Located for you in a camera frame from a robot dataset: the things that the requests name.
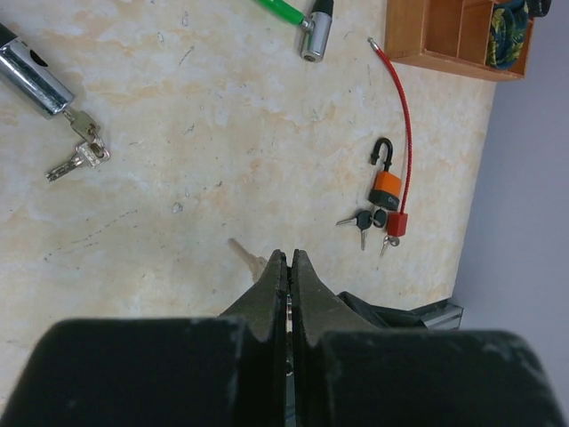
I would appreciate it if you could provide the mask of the black-headed key bunch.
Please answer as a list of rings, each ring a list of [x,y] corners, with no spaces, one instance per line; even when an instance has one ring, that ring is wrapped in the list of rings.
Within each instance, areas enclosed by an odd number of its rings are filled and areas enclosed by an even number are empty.
[[[366,249],[366,239],[368,230],[371,227],[377,229],[384,229],[387,227],[388,214],[383,209],[377,209],[376,211],[360,210],[356,214],[348,219],[339,221],[336,223],[337,227],[354,225],[359,229],[360,233],[360,249],[364,251]],[[383,239],[383,244],[381,248],[380,257],[383,257],[389,247],[398,247],[400,245],[400,238],[386,236]]]

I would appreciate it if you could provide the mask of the silver key pair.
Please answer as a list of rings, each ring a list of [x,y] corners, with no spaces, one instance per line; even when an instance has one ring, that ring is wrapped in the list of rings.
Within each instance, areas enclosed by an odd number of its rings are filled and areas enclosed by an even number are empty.
[[[228,245],[248,267],[252,276],[252,282],[254,284],[257,283],[268,265],[268,260],[251,254],[234,238],[228,240]]]

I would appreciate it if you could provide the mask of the orange black padlock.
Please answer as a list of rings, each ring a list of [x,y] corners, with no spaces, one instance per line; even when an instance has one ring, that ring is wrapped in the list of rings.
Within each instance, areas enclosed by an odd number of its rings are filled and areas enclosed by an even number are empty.
[[[370,164],[377,165],[380,160],[381,149],[386,149],[383,167],[377,172],[368,200],[380,208],[395,212],[399,207],[402,181],[389,171],[392,166],[393,145],[388,138],[379,138],[370,155]]]

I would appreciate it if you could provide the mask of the small silver key bunch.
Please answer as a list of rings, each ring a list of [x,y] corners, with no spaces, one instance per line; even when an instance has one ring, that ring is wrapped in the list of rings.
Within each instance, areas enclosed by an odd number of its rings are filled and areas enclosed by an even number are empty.
[[[68,108],[63,111],[63,116],[82,140],[75,146],[75,152],[69,160],[46,174],[49,182],[54,182],[79,167],[96,168],[110,160],[110,153],[100,137],[100,126],[89,114]]]

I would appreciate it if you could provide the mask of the red cable padlock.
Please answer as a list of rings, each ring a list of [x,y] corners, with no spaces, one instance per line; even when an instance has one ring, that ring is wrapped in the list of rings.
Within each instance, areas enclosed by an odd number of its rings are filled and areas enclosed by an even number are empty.
[[[413,130],[411,124],[410,110],[405,95],[405,89],[392,62],[372,37],[369,36],[367,38],[367,42],[371,46],[373,52],[383,63],[383,65],[385,66],[386,70],[388,71],[392,79],[392,82],[396,88],[397,95],[401,104],[401,110],[405,125],[405,173],[402,177],[397,176],[402,181],[402,187],[399,197],[400,199],[399,207],[395,212],[391,212],[382,208],[388,214],[387,227],[385,228],[387,235],[401,238],[406,234],[407,231],[409,215],[408,212],[406,212],[406,208],[410,192],[410,180],[413,172]]]

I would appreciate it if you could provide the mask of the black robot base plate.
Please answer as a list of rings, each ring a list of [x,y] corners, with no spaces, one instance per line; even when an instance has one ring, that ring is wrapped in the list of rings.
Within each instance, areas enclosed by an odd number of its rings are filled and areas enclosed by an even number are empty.
[[[399,310],[372,305],[348,292],[338,297],[357,315],[378,328],[427,328],[432,330],[458,330],[463,308],[448,299],[413,310]]]

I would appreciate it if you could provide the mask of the red translucent cable lock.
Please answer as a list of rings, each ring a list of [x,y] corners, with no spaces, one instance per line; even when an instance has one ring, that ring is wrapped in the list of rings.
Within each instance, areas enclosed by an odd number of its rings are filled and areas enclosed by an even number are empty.
[[[5,25],[1,25],[1,80],[46,118],[62,113],[76,97]]]

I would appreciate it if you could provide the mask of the green cable lock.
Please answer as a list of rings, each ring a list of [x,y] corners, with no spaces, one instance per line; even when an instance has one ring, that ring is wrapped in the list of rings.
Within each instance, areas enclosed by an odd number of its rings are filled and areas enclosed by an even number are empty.
[[[333,0],[316,0],[309,15],[305,15],[283,0],[260,0],[258,4],[279,19],[303,31],[302,59],[312,63],[324,59],[333,24]]]

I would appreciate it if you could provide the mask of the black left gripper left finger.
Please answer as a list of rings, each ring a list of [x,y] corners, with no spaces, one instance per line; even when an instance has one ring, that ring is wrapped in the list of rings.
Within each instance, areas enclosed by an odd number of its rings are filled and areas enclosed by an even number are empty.
[[[277,326],[284,326],[287,296],[287,262],[276,250],[259,281],[237,298],[220,316],[243,318],[258,341],[269,341]]]

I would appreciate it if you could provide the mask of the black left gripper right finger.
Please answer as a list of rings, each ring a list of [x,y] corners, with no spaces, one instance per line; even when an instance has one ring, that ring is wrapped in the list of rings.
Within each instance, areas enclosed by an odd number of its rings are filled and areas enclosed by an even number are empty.
[[[329,332],[375,332],[377,327],[356,314],[317,275],[308,253],[296,250],[292,265],[293,325],[302,340],[316,347]]]

